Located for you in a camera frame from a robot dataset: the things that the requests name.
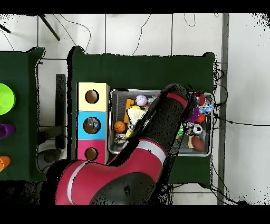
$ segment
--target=pink cube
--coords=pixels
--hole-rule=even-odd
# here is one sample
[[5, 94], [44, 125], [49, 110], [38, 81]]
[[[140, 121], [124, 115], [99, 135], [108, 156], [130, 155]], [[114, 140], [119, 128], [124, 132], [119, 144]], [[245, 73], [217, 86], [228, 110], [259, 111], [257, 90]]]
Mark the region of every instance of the pink cube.
[[106, 164], [108, 160], [107, 139], [106, 140], [78, 140], [78, 160], [86, 160], [85, 151], [88, 148], [95, 148], [98, 152], [98, 157], [93, 162]]

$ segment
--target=orange cup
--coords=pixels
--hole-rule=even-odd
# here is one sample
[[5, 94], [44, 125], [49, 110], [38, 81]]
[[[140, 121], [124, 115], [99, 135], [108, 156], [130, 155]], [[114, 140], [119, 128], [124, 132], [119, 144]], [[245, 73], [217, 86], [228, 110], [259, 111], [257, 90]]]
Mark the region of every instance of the orange cup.
[[0, 172], [11, 163], [8, 156], [0, 156]]

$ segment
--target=yellow cube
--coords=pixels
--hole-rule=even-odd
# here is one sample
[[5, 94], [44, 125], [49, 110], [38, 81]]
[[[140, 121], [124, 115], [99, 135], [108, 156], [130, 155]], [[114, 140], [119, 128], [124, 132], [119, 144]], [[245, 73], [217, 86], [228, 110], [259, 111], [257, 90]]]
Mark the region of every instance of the yellow cube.
[[79, 82], [80, 111], [108, 111], [110, 87], [106, 83]]

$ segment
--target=green bowl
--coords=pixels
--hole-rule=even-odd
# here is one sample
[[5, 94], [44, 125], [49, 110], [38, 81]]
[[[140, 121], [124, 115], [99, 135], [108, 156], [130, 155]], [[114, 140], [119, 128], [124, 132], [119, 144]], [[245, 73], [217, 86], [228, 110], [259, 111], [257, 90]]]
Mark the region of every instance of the green bowl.
[[15, 94], [10, 87], [0, 83], [0, 115], [9, 112], [15, 105]]

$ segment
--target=dark green cloth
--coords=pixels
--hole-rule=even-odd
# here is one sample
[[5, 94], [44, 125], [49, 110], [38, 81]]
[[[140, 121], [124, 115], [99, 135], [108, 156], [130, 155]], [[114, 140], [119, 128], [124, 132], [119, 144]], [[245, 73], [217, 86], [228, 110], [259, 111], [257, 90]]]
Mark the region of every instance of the dark green cloth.
[[0, 156], [9, 156], [10, 165], [0, 172], [0, 180], [43, 181], [36, 167], [37, 91], [36, 67], [43, 48], [27, 52], [0, 51], [0, 83], [9, 86], [16, 97], [15, 106], [0, 123], [14, 124], [16, 132], [0, 139]]
[[[213, 53], [202, 57], [91, 55], [84, 54], [82, 48], [77, 46], [70, 51], [69, 58], [72, 58], [72, 67], [69, 67], [69, 78], [72, 79], [72, 125], [69, 127], [73, 139], [72, 159], [75, 159], [76, 82], [106, 82], [110, 89], [149, 90], [161, 90], [168, 84], [178, 83], [191, 85], [194, 91], [213, 92]], [[209, 180], [210, 156], [177, 156], [169, 181], [200, 182], [209, 186]]]

